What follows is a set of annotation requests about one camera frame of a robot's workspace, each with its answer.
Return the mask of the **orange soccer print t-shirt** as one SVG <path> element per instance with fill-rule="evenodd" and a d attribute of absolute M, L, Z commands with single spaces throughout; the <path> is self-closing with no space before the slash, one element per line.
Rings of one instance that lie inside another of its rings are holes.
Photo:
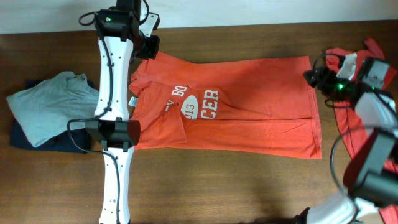
<path fill-rule="evenodd" d="M 139 149 L 244 151 L 319 159 L 322 132 L 307 56 L 196 64 L 164 53 L 131 76 Z"/>

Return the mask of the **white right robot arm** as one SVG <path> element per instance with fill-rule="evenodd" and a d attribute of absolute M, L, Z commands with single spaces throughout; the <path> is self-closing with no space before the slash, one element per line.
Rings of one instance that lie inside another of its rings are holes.
<path fill-rule="evenodd" d="M 397 175 L 385 170 L 397 158 L 397 113 L 392 96 L 365 80 L 340 78 L 326 67 L 305 72 L 311 87 L 334 101 L 347 101 L 361 118 L 362 126 L 341 133 L 336 142 L 356 131 L 367 138 L 345 170 L 343 181 L 334 178 L 338 192 L 321 205 L 306 208 L 292 223 L 358 223 L 361 216 L 397 204 Z"/>

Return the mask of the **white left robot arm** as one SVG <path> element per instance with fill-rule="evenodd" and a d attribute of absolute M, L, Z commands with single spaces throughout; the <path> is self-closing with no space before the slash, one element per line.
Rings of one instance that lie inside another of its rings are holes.
<path fill-rule="evenodd" d="M 85 122 L 85 129 L 100 143 L 104 157 L 104 197 L 99 218 L 103 224 L 131 221 L 129 170 L 140 124 L 129 118 L 129 66 L 136 57 L 155 58 L 160 39 L 153 31 L 159 23 L 159 15 L 151 12 L 143 21 L 133 12 L 117 10 L 103 9 L 95 15 L 101 55 L 99 98 L 95 117 Z"/>

